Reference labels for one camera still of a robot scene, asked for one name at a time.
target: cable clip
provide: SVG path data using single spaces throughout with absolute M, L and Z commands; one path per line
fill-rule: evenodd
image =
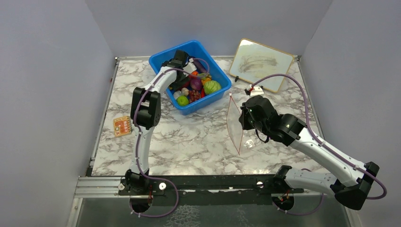
M 319 144 L 319 146 L 323 147 L 324 144 L 326 144 L 326 141 L 325 141 L 325 140 L 323 140 L 323 141 Z

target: orange circuit board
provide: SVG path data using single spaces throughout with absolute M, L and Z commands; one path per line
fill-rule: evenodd
M 120 137 L 131 134 L 131 122 L 129 116 L 119 117 L 113 120 L 114 136 Z

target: toy vegetable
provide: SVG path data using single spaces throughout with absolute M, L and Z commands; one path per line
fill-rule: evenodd
M 181 93 L 182 93 L 183 96 L 188 96 L 189 95 L 188 88 L 184 87 L 183 89 L 181 89 Z
M 199 79 L 199 78 L 191 79 L 191 87 L 195 91 L 202 90 L 203 84 L 202 84 L 201 79 Z
M 206 82 L 211 81 L 212 79 L 209 77 L 204 77 L 201 80 L 202 80 L 202 84 L 205 86 Z
M 182 94 L 181 91 L 176 91 L 176 92 L 174 92 L 174 94 L 173 94 L 173 97 L 174 97 L 175 99 L 177 99 L 177 98 L 180 97 L 180 96 L 184 96 L 184 94 Z
M 221 85 L 215 81 L 211 80 L 205 83 L 205 86 L 203 86 L 203 89 L 205 89 L 205 94 L 210 95 L 213 92 L 216 92 L 221 89 Z

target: screw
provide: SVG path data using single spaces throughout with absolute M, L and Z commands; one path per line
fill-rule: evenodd
M 258 183 L 256 183 L 256 185 L 257 185 L 259 188 L 263 188 L 263 182 L 262 182 L 262 181 L 259 181 Z

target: whiteboard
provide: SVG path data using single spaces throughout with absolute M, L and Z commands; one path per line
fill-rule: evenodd
M 230 75 L 254 83 L 265 76 L 287 74 L 294 56 L 248 39 L 242 39 L 230 68 Z M 266 79 L 258 85 L 278 92 L 284 77 Z

